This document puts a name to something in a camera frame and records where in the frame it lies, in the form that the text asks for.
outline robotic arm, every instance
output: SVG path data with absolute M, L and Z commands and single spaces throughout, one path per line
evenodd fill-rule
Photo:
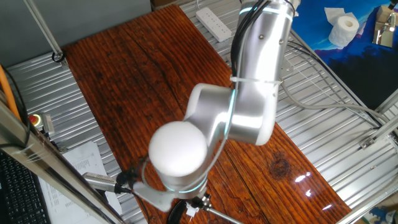
M 134 185 L 138 195 L 163 211 L 170 209 L 165 203 L 170 204 L 173 198 L 202 198 L 207 173 L 227 138 L 257 146 L 267 143 L 274 129 L 280 68 L 299 4 L 300 0 L 242 4 L 238 26 L 252 21 L 237 45 L 238 34 L 234 39 L 238 54 L 233 55 L 236 73 L 231 81 L 235 88 L 203 83 L 195 86 L 183 121 L 160 127 L 149 144 L 149 158 L 169 191 L 154 191 L 138 182 Z M 167 200 L 155 199 L 154 194 Z

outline cardboard box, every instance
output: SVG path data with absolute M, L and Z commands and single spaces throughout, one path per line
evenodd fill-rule
M 377 12 L 376 20 L 378 22 L 387 22 L 388 17 L 390 16 L 391 13 L 395 13 L 394 10 L 389 9 L 387 6 L 381 6 L 379 11 Z M 395 15 L 396 15 L 396 26 L 398 26 L 398 14 L 395 13 Z

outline black clamp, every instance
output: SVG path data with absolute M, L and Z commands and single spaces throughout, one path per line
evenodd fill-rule
M 65 60 L 65 55 L 66 55 L 66 53 L 65 53 L 65 52 L 62 52 L 61 58 L 58 59 L 58 60 L 56 60 L 56 59 L 55 59 L 55 52 L 52 52 L 51 59 L 52 59 L 54 62 L 60 63 L 60 62 L 62 62 L 63 60 Z

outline red button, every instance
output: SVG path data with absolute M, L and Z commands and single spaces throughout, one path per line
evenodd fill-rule
M 36 124 L 36 123 L 38 122 L 38 119 L 37 119 L 35 116 L 30 115 L 30 116 L 29 116 L 29 121 L 30 121 L 32 124 Z

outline zip tie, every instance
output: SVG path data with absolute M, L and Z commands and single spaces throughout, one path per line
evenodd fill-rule
M 280 85 L 280 81 L 265 81 L 265 80 L 258 80 L 255 78 L 231 77 L 230 80 L 232 82 L 259 82 L 259 83 L 269 83 L 269 84 L 274 84 L 274 85 Z

